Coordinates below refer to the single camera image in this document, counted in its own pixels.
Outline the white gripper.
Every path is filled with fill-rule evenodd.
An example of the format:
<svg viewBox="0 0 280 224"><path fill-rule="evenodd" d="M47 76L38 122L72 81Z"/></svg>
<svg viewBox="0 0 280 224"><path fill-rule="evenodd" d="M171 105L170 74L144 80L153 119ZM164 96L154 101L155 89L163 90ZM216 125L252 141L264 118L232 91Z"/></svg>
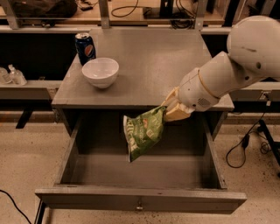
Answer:
<svg viewBox="0 0 280 224"><path fill-rule="evenodd" d="M207 111L219 101L220 99L207 88L200 70L194 68L184 76L178 87L175 87L162 102L162 106L167 107L164 120L166 122L184 120L194 110Z"/></svg>

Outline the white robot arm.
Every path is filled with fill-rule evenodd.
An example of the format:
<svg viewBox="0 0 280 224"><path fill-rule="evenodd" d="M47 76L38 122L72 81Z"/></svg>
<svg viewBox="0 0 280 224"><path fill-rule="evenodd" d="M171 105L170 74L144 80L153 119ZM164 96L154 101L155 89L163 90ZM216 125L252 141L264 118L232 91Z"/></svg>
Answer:
<svg viewBox="0 0 280 224"><path fill-rule="evenodd" d="M204 112L222 96L268 77L280 77L280 22L246 17L227 36L227 50L186 74L165 98L164 120L186 119Z"/></svg>

